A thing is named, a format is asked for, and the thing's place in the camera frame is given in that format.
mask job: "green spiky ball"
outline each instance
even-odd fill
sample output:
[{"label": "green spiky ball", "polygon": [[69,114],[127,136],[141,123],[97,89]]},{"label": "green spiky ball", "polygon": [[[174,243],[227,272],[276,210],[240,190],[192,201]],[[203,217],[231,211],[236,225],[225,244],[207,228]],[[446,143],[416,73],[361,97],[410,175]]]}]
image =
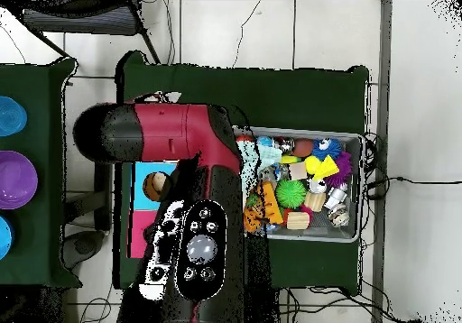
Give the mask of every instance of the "green spiky ball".
[{"label": "green spiky ball", "polygon": [[306,195],[307,190],[300,181],[281,180],[276,188],[276,198],[285,208],[298,208]]},{"label": "green spiky ball", "polygon": [[254,192],[251,192],[249,194],[249,197],[247,198],[247,202],[245,202],[245,206],[248,208],[251,208],[257,202],[258,202],[258,195]]}]

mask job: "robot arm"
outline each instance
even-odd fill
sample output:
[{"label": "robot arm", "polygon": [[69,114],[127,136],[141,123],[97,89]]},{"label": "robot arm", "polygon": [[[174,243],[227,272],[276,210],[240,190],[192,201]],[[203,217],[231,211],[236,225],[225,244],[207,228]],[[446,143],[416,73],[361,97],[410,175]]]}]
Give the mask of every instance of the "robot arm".
[{"label": "robot arm", "polygon": [[[97,105],[76,121],[74,140],[95,162],[194,162],[158,212],[136,285],[145,299],[163,295],[163,323],[244,323],[241,160],[226,110]],[[161,241],[173,246],[167,259]]]}]

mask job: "cup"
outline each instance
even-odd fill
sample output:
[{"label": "cup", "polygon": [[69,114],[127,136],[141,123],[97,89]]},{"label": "cup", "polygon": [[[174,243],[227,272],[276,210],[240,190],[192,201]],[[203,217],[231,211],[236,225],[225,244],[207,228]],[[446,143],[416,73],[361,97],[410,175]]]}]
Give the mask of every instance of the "cup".
[{"label": "cup", "polygon": [[14,239],[14,231],[5,217],[0,216],[0,261],[8,254]]},{"label": "cup", "polygon": [[21,132],[26,123],[27,114],[24,108],[10,97],[0,96],[0,136]]}]

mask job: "green tablecloth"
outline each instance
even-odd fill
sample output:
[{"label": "green tablecloth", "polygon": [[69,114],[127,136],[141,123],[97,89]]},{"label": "green tablecloth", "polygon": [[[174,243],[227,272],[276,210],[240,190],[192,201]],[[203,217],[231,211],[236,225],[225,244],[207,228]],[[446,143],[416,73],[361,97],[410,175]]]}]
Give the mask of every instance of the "green tablecloth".
[{"label": "green tablecloth", "polygon": [[63,83],[76,61],[49,66],[0,64],[0,96],[11,97],[27,112],[19,134],[0,138],[0,150],[22,153],[39,177],[33,199],[16,210],[1,210],[15,231],[14,244],[0,261],[0,285],[78,287],[80,282],[60,259],[63,220]]},{"label": "green tablecloth", "polygon": [[[365,130],[366,67],[322,69],[215,69],[193,65],[148,65],[139,51],[119,62],[118,97],[177,91],[181,103],[211,103],[228,109],[233,125],[362,134]],[[122,174],[120,285],[134,279],[137,260],[126,258],[130,164]],[[335,244],[270,240],[274,287],[341,286],[356,293],[358,242]]]}]

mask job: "gray plastic bin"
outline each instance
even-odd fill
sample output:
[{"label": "gray plastic bin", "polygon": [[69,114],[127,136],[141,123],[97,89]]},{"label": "gray plastic bin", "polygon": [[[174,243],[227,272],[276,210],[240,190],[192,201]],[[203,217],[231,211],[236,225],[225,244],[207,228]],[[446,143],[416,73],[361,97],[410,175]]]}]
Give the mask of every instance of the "gray plastic bin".
[{"label": "gray plastic bin", "polygon": [[278,228],[267,233],[268,238],[301,241],[322,241],[331,243],[352,243],[360,235],[361,216],[363,209],[362,188],[365,185],[365,138],[360,134],[340,134],[335,132],[302,131],[293,129],[251,127],[252,132],[233,127],[236,136],[248,134],[254,136],[273,136],[308,138],[320,140],[326,137],[338,139],[344,151],[351,154],[353,174],[347,183],[348,192],[344,201],[350,220],[347,226],[333,227],[328,220],[328,210],[323,207],[319,213],[314,213],[310,227],[305,230],[288,230]]}]

